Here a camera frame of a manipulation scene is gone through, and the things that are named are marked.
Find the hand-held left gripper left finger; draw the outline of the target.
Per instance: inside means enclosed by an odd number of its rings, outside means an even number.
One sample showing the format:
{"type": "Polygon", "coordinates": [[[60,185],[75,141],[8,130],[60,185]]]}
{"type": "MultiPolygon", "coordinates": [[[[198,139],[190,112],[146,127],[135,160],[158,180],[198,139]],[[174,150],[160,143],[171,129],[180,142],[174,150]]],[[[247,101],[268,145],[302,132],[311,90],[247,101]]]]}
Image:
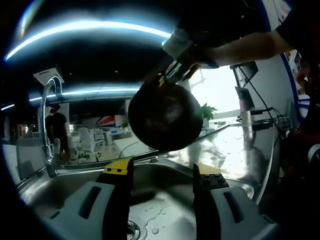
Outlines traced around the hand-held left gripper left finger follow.
{"type": "Polygon", "coordinates": [[[133,179],[131,158],[108,163],[96,181],[68,197],[44,224],[57,240],[126,239],[133,179]]]}

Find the person's right hand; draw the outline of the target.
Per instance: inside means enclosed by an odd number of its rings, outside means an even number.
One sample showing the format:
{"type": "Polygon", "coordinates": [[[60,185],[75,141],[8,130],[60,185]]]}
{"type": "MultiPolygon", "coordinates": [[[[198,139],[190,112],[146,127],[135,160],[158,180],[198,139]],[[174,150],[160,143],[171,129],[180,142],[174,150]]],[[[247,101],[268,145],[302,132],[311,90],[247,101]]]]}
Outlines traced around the person's right hand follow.
{"type": "Polygon", "coordinates": [[[189,80],[200,68],[217,69],[218,63],[210,56],[206,48],[192,45],[183,56],[183,63],[188,67],[188,71],[183,76],[182,81],[189,80]]]}

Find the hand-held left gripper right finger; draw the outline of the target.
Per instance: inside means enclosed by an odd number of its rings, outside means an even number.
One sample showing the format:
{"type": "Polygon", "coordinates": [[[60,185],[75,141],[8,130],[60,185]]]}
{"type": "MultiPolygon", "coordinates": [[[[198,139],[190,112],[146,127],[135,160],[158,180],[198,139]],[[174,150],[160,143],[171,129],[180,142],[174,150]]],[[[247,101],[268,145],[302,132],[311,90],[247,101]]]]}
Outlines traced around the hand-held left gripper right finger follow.
{"type": "Polygon", "coordinates": [[[198,240],[280,238],[280,225],[260,214],[243,188],[229,186],[217,168],[195,163],[192,188],[198,240]]]}

